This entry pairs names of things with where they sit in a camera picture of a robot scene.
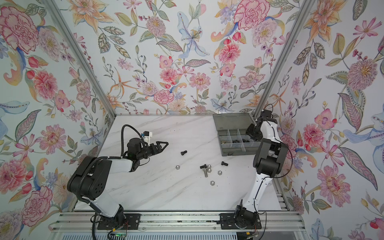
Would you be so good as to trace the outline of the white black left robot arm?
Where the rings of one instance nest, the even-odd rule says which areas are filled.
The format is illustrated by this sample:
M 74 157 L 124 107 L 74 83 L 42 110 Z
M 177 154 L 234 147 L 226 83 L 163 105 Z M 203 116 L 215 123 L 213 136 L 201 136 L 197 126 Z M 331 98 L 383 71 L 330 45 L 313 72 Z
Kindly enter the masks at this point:
M 162 153 L 168 145 L 168 142 L 148 144 L 143 139 L 133 138 L 121 156 L 86 156 L 68 181 L 67 190 L 97 214 L 116 218 L 124 209 L 105 191 L 109 175 L 134 172 L 141 160 Z

